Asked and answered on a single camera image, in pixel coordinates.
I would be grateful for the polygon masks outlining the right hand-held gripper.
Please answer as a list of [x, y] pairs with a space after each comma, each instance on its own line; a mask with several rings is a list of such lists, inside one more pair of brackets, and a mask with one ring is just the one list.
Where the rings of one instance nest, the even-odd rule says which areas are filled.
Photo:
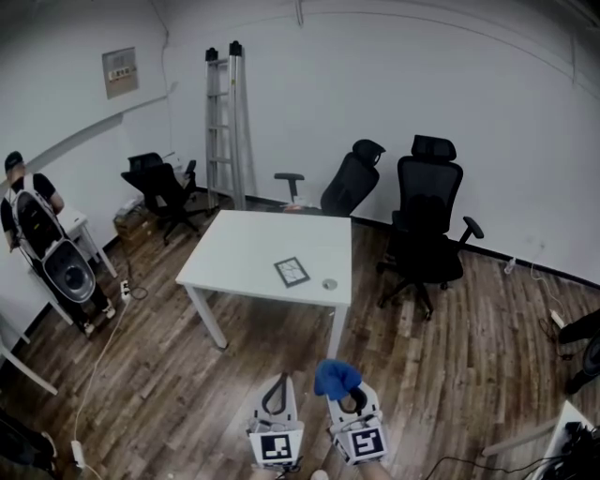
[[350, 422], [344, 423], [346, 413], [340, 401], [326, 398], [333, 424], [330, 427], [332, 443], [350, 466], [379, 461], [388, 453], [379, 397], [366, 382], [361, 382], [359, 388], [366, 397], [366, 404], [361, 410], [363, 416]]

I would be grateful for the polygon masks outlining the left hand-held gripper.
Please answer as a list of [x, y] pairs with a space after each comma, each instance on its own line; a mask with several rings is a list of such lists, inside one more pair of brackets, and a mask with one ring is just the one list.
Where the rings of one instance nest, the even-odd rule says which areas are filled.
[[[297, 473], [300, 470], [300, 448], [305, 424], [297, 417], [293, 380], [288, 373], [279, 373], [266, 380], [257, 390], [258, 415], [248, 421], [247, 436], [259, 468], [277, 473]], [[284, 414], [282, 417], [271, 417]]]

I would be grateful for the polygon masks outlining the blue wiping cloth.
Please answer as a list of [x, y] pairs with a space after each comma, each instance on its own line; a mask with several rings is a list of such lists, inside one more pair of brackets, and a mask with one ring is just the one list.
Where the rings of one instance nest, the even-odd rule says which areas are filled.
[[317, 366], [314, 380], [314, 394], [338, 401], [348, 396], [362, 382], [360, 372], [348, 363], [325, 359]]

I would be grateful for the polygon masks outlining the black framed square tile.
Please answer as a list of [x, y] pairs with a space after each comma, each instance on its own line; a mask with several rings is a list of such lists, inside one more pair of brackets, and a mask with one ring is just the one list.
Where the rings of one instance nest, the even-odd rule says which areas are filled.
[[310, 281], [310, 276], [296, 257], [276, 262], [274, 267], [286, 288]]

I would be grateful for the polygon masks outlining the person's right forearm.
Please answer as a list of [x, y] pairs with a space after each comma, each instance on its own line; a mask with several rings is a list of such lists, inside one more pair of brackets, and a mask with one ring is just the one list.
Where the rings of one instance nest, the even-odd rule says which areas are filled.
[[393, 480], [389, 471], [378, 461], [359, 464], [357, 469], [362, 480]]

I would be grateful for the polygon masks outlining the white square table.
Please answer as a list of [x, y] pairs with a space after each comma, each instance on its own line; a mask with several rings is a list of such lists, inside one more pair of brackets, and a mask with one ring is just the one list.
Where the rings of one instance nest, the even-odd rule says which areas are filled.
[[[274, 264], [296, 257], [310, 281], [286, 288]], [[323, 281], [337, 287], [326, 290]], [[327, 357], [338, 354], [352, 304], [352, 223], [327, 217], [221, 210], [176, 278], [220, 349], [228, 346], [206, 292], [333, 308]]]

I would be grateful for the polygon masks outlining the black office chair upright headrest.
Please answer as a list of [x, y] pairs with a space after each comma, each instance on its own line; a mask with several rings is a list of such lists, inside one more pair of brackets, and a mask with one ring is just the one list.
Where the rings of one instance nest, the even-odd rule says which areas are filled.
[[462, 278], [459, 252], [472, 236], [482, 239], [484, 233], [472, 217], [463, 220], [466, 228], [456, 242], [447, 236], [453, 206], [463, 169], [456, 164], [454, 144], [443, 138], [416, 134], [411, 153], [397, 162], [400, 207], [392, 214], [392, 233], [388, 244], [391, 260], [378, 262], [376, 272], [394, 272], [401, 281], [378, 300], [384, 308], [409, 286], [426, 308], [430, 320], [434, 306], [427, 285], [437, 284], [445, 291]]

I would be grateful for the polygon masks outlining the white side table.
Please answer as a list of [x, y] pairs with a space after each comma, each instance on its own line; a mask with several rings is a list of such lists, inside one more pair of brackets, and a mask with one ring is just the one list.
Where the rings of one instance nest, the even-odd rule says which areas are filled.
[[529, 480], [600, 480], [600, 426], [595, 427], [568, 400], [558, 417], [482, 450], [484, 458], [515, 450], [551, 434]]

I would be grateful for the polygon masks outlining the black office chair holding snacks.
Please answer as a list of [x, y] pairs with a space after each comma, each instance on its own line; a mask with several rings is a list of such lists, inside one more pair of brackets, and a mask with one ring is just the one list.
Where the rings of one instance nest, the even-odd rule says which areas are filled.
[[[386, 150], [378, 143], [362, 139], [355, 142], [352, 151], [341, 162], [333, 180], [322, 193], [320, 206], [310, 206], [299, 212], [284, 212], [283, 206], [273, 207], [271, 212], [288, 214], [304, 214], [312, 216], [329, 216], [347, 218], [353, 210], [377, 186], [380, 174], [376, 165]], [[288, 182], [292, 201], [298, 196], [297, 183], [305, 177], [299, 173], [278, 172], [276, 180]]]

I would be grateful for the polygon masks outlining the cardboard box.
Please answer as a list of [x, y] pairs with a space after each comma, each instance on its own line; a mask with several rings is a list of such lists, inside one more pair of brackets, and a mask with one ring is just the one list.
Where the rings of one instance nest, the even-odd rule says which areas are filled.
[[130, 248], [138, 247], [157, 230], [158, 217], [143, 206], [119, 211], [113, 218], [120, 241]]

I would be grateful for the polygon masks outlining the black office chair tilted back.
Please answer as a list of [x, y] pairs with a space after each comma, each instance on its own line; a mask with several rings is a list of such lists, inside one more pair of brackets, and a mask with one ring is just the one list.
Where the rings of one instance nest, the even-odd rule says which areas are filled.
[[141, 154], [129, 157], [129, 170], [122, 172], [121, 177], [141, 192], [145, 207], [162, 222], [168, 222], [168, 228], [163, 234], [163, 243], [169, 244], [169, 235], [180, 224], [188, 226], [193, 232], [200, 230], [190, 218], [211, 214], [209, 208], [187, 210], [187, 202], [200, 192], [196, 184], [196, 164], [192, 159], [183, 170], [182, 184], [176, 176], [173, 165], [164, 162], [157, 153]]

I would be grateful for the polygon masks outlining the white and grey backpack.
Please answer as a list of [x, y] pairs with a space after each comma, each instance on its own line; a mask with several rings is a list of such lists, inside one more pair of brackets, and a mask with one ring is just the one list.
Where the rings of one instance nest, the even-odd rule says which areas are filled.
[[34, 188], [31, 173], [7, 202], [16, 227], [16, 240], [29, 258], [40, 262], [44, 275], [69, 301], [82, 304], [96, 288], [96, 277], [77, 245], [70, 240], [52, 206]]

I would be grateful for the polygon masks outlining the white desk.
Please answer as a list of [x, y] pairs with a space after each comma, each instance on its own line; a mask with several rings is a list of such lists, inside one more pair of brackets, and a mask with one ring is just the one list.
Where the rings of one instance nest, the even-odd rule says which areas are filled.
[[46, 307], [53, 309], [68, 325], [73, 324], [44, 282], [25, 265], [25, 259], [0, 256], [0, 367], [5, 363], [14, 366], [26, 378], [56, 396], [58, 390], [12, 351], [19, 341], [31, 343], [26, 331], [43, 315]]
[[58, 219], [67, 232], [67, 235], [73, 241], [78, 241], [91, 259], [96, 263], [103, 263], [111, 276], [118, 278], [117, 271], [109, 257], [91, 234], [90, 222], [84, 213], [66, 205], [58, 215]]

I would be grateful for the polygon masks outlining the aluminium folding ladder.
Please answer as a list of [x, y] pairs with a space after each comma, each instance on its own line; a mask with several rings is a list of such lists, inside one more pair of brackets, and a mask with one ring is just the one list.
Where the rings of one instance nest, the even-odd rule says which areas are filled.
[[232, 200], [236, 210], [247, 208], [245, 167], [242, 159], [242, 93], [244, 47], [235, 40], [222, 56], [205, 51], [205, 170], [208, 211], [220, 208], [220, 199]]

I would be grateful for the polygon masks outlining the grey wall electrical panel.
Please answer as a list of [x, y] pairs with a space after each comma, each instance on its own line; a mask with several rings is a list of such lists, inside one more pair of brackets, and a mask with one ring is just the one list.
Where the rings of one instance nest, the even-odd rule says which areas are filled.
[[134, 47], [102, 54], [102, 67], [107, 99], [139, 88]]

